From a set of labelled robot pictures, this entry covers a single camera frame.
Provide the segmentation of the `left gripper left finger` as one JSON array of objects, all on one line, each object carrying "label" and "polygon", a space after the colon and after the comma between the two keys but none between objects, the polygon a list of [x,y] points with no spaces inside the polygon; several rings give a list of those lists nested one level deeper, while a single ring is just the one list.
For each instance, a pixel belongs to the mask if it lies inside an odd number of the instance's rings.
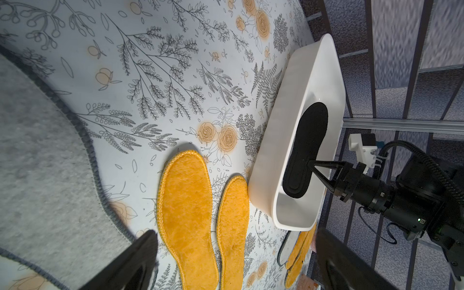
[{"label": "left gripper left finger", "polygon": [[83,285],[83,290],[146,290],[158,269],[158,235],[149,230]]}]

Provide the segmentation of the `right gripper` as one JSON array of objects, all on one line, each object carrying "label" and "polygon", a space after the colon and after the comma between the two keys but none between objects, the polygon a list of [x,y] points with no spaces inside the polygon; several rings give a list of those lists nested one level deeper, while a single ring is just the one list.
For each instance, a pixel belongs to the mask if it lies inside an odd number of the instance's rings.
[{"label": "right gripper", "polygon": [[392,186],[365,175],[366,165],[354,166],[346,161],[310,161],[309,170],[340,200],[349,199],[363,206],[369,213],[384,213],[395,197]]}]

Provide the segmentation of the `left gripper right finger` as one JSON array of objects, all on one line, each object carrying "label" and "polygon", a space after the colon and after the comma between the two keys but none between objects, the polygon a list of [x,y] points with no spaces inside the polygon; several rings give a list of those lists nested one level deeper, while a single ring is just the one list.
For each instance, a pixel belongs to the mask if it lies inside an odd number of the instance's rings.
[{"label": "left gripper right finger", "polygon": [[315,240],[317,262],[326,290],[394,290],[396,287],[325,228]]}]

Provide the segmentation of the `black insole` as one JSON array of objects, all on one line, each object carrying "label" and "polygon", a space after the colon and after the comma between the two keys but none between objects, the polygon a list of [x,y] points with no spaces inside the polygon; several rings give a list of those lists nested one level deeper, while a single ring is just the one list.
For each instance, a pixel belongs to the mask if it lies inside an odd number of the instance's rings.
[{"label": "black insole", "polygon": [[308,163],[317,159],[327,124],[328,110],[321,102],[313,103],[299,119],[282,181],[284,192],[291,198],[299,199],[307,192],[312,175]]}]

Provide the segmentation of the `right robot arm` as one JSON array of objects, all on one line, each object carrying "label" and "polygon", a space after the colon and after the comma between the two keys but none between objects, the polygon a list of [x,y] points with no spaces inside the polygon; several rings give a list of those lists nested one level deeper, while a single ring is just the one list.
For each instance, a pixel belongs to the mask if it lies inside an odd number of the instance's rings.
[{"label": "right robot arm", "polygon": [[455,282],[464,280],[464,193],[455,182],[456,167],[415,151],[394,185],[365,175],[363,163],[310,161],[308,167],[342,201],[384,216],[407,240],[428,234],[441,247]]}]

